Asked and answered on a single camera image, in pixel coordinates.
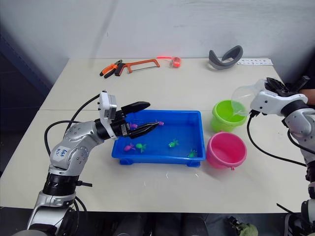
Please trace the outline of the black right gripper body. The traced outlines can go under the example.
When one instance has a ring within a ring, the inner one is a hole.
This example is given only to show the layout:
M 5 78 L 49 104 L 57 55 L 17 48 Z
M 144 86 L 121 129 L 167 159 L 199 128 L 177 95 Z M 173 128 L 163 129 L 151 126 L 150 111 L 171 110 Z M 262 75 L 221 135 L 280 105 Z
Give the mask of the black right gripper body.
M 290 91 L 282 82 L 270 77 L 265 80 L 265 88 L 277 95 L 295 95 L 295 92 Z

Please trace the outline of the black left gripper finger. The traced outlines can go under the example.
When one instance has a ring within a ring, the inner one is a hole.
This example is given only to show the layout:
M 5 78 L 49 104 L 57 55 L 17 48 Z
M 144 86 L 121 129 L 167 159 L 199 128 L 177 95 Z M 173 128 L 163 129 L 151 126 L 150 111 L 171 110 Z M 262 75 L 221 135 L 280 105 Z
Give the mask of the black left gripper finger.
M 126 106 L 121 107 L 122 113 L 126 116 L 130 113 L 137 113 L 139 111 L 142 111 L 146 108 L 148 108 L 151 104 L 149 102 L 145 101 L 138 101 L 134 102 L 132 104 L 128 104 Z
M 159 126 L 158 122 L 146 123 L 144 125 L 139 126 L 138 128 L 134 130 L 131 130 L 127 136 L 130 138 L 138 138 L 138 137 L 148 134 L 149 132 L 153 131 L 158 126 Z

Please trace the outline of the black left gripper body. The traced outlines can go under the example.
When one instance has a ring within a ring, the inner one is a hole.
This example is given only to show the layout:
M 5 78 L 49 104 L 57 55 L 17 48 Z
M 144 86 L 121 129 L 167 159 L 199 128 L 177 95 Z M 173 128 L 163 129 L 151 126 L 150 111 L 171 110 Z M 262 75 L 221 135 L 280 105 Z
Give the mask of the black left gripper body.
M 130 128 L 126 121 L 126 115 L 122 110 L 116 111 L 110 121 L 110 126 L 114 132 L 115 138 L 128 137 L 130 135 Z

